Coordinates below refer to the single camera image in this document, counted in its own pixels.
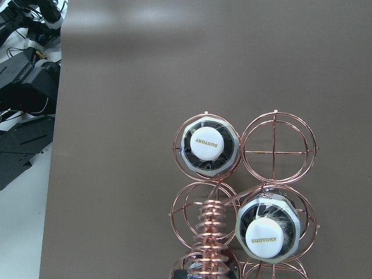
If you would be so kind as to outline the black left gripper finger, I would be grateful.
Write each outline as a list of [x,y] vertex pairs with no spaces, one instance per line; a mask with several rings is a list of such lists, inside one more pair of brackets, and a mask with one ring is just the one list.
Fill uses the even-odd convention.
[[176,269],[170,274],[170,279],[187,279],[188,270]]

